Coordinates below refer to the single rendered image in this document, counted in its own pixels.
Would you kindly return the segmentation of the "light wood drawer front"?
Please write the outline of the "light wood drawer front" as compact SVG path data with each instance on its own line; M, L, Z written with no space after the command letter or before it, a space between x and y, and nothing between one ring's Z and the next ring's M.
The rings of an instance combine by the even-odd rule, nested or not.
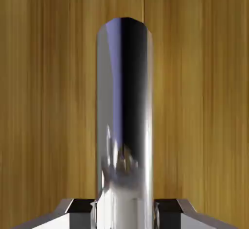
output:
M249 0L0 0L0 229L96 189L96 36L153 36L154 197L249 229Z

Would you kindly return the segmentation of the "curved silver metal drawer handle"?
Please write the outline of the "curved silver metal drawer handle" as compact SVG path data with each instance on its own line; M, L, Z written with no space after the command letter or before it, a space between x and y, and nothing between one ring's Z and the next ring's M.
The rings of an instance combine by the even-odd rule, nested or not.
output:
M144 23L114 18L97 34L97 229L153 229L153 45Z

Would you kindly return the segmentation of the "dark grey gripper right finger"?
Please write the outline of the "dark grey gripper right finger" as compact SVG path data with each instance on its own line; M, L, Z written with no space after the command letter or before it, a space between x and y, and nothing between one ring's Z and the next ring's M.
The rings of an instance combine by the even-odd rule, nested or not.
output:
M239 229L199 213L187 199L154 200L154 229Z

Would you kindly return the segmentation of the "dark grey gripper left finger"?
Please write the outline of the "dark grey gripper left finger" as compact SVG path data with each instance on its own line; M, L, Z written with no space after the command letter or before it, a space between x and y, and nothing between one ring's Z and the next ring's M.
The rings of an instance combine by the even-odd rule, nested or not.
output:
M93 199L62 199L55 210L12 229L95 229L92 224Z

